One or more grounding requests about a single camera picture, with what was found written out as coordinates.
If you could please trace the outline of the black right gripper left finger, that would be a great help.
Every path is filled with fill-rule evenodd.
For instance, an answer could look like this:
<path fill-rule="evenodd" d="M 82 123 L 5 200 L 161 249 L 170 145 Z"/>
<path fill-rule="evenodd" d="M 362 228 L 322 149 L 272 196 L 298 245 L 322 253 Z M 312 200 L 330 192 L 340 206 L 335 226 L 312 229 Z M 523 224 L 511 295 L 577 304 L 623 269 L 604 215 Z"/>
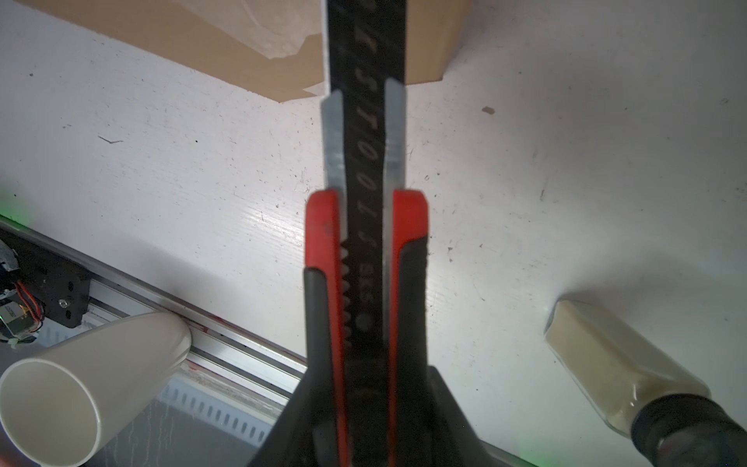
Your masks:
<path fill-rule="evenodd" d="M 308 450 L 309 375 L 304 375 L 249 466 L 305 466 Z"/>

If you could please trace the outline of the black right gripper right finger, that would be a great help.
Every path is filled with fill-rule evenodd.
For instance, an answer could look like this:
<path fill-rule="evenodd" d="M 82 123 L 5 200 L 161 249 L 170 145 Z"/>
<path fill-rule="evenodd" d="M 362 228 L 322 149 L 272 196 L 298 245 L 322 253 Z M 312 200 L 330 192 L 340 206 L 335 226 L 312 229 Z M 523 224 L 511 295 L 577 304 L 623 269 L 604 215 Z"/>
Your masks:
<path fill-rule="evenodd" d="M 494 461 L 457 404 L 439 371 L 428 368 L 435 466 L 488 467 Z"/>

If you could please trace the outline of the red black utility knife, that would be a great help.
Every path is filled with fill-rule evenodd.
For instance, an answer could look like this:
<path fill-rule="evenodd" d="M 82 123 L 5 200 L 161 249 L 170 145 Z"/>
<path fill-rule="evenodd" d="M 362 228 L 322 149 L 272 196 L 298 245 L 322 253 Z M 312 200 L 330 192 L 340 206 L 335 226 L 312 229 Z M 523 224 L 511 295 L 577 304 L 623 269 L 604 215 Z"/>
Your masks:
<path fill-rule="evenodd" d="M 307 203 L 311 445 L 320 466 L 433 461 L 427 216 L 405 190 L 404 1 L 327 1 L 325 188 Z"/>

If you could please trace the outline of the brown cardboard express box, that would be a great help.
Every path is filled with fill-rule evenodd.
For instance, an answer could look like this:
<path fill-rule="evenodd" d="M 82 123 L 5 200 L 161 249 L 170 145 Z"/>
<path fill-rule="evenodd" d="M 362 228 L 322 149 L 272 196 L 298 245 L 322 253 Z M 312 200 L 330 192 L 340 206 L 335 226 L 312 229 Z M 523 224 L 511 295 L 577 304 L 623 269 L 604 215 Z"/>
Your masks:
<path fill-rule="evenodd" d="M 27 5 L 277 102 L 325 93 L 319 1 Z"/>

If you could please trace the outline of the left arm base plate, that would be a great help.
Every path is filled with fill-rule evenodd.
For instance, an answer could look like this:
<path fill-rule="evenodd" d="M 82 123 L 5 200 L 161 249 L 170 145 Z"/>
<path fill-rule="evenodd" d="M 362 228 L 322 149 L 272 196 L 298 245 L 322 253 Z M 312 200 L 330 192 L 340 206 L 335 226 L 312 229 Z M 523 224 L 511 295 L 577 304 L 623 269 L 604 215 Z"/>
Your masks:
<path fill-rule="evenodd" d="M 67 328 L 88 312 L 91 273 L 9 229 L 1 230 L 1 294 L 24 305 L 36 321 Z"/>

